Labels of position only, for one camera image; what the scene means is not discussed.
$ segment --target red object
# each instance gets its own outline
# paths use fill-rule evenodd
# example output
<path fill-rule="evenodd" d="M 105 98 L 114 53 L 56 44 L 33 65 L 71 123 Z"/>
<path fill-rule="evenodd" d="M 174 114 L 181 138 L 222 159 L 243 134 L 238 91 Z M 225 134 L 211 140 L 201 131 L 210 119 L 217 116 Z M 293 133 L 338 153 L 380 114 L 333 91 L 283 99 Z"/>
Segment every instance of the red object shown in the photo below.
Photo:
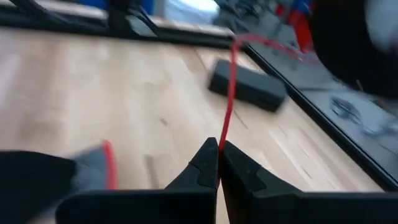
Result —
<path fill-rule="evenodd" d="M 261 37 L 260 35 L 253 35 L 253 34 L 243 34 L 237 36 L 233 43 L 232 43 L 232 48 L 231 48 L 231 64 L 229 65 L 229 69 L 231 70 L 231 75 L 229 76 L 229 82 L 228 82 L 228 105 L 224 117 L 224 125 L 223 125 L 223 130 L 221 132 L 221 137 L 220 137 L 220 143 L 218 145 L 218 150 L 219 153 L 221 154 L 223 152 L 224 146 L 225 146 L 225 141 L 226 141 L 226 135 L 228 133 L 228 127 L 229 127 L 229 121 L 231 120 L 231 114 L 233 111 L 233 104 L 234 104 L 234 98 L 235 98 L 235 91 L 236 91 L 236 54 L 239 52 L 239 47 L 242 44 L 242 42 L 247 42 L 247 41 L 255 41 L 255 42 L 260 42 L 263 43 L 264 45 L 268 47 L 272 47 L 273 49 L 277 50 L 284 50 L 286 51 L 287 54 L 290 54 L 291 56 L 295 56 L 293 51 L 290 50 L 289 46 L 286 45 L 280 45 L 274 40 L 269 40 Z"/>
<path fill-rule="evenodd" d="M 275 10 L 275 14 L 281 16 L 283 14 L 284 7 L 278 6 Z M 310 26 L 308 24 L 305 14 L 294 9 L 287 18 L 287 22 L 294 27 L 296 34 L 297 43 L 301 51 L 305 51 L 308 46 L 312 45 L 312 37 L 310 32 Z"/>
<path fill-rule="evenodd" d="M 107 189 L 114 190 L 118 187 L 118 179 L 117 179 L 117 170 L 116 170 L 116 163 L 113 156 L 113 148 L 111 142 L 108 140 L 103 141 L 103 146 L 105 150 L 105 159 L 107 164 Z"/>

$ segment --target wooden floor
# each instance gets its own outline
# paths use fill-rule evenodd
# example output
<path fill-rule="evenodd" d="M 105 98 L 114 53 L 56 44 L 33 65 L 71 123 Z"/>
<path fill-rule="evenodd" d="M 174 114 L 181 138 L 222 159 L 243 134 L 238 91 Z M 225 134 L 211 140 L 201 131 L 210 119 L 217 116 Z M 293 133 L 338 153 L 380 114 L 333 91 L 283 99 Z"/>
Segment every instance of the wooden floor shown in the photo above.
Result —
<path fill-rule="evenodd" d="M 158 189 L 220 136 L 226 98 L 206 84 L 227 51 L 3 28 L 0 52 L 3 150 L 68 157 L 109 139 L 119 188 Z M 246 55 L 239 64 L 258 70 Z M 277 114 L 237 101 L 229 130 L 302 190 L 381 190 L 290 98 Z M 224 206 L 221 192 L 218 223 Z"/>

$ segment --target black block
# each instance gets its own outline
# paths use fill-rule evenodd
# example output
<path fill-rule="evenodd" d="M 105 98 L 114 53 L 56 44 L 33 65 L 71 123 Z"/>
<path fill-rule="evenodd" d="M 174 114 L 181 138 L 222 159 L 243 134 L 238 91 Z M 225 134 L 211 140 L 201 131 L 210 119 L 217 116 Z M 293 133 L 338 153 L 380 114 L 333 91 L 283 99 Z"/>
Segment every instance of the black block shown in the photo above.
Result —
<path fill-rule="evenodd" d="M 235 97 L 237 99 L 247 101 L 267 111 L 276 111 L 281 106 L 287 96 L 282 81 L 239 66 L 236 71 Z M 219 60 L 213 72 L 209 90 L 227 95 L 230 73 L 229 61 Z"/>

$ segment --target red wire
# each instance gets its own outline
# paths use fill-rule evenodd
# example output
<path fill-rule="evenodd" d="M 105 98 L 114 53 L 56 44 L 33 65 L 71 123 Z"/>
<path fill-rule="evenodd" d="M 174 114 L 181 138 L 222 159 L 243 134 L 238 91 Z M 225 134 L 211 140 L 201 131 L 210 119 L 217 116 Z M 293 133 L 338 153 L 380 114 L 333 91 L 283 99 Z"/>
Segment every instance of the red wire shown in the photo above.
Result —
<path fill-rule="evenodd" d="M 266 38 L 263 38 L 259 35 L 254 35 L 254 34 L 243 34 L 240 36 L 237 36 L 231 47 L 231 63 L 229 65 L 229 69 L 231 70 L 231 74 L 229 76 L 229 83 L 228 83 L 228 105 L 225 113 L 225 118 L 224 118 L 224 125 L 223 125 L 223 130 L 221 132 L 221 137 L 220 137 L 220 144 L 218 145 L 218 150 L 220 153 L 223 152 L 225 142 L 226 142 L 226 134 L 228 132 L 228 127 L 229 127 L 229 121 L 231 120 L 231 115 L 233 111 L 233 105 L 234 105 L 234 98 L 235 98 L 235 91 L 236 91 L 236 54 L 239 51 L 239 47 L 244 41 L 256 41 L 264 44 L 265 46 L 271 47 L 273 49 L 277 50 L 284 50 L 286 51 L 289 55 L 295 56 L 294 51 L 289 48 L 287 45 L 280 45 L 274 40 L 269 40 Z"/>

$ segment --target metal frame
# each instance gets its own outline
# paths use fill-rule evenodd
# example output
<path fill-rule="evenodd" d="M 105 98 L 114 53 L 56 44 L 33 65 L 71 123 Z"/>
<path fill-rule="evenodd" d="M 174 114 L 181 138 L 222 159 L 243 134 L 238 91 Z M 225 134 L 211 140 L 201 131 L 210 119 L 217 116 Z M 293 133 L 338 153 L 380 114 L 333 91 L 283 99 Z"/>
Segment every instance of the metal frame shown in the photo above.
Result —
<path fill-rule="evenodd" d="M 89 17 L 64 15 L 88 22 L 103 23 L 104 21 Z M 24 15 L 20 10 L 11 6 L 0 6 L 0 26 L 23 28 L 32 30 L 46 30 L 67 34 L 93 35 L 113 37 L 119 39 L 141 40 L 151 42 L 167 42 L 172 44 L 213 47 L 229 49 L 233 38 L 226 35 L 204 34 L 194 31 L 160 28 L 161 32 L 153 36 L 142 36 L 131 32 L 114 32 L 109 29 L 84 29 L 77 26 L 57 26 L 51 23 L 35 21 Z M 245 45 L 243 51 L 251 57 L 267 74 L 281 79 L 290 97 L 311 117 L 329 137 L 336 142 L 364 171 L 384 190 L 398 190 L 398 180 L 391 177 L 377 162 L 375 162 L 362 148 L 353 142 L 337 125 L 325 116 L 311 101 L 309 101 L 294 85 L 278 72 L 263 56 L 250 46 Z"/>

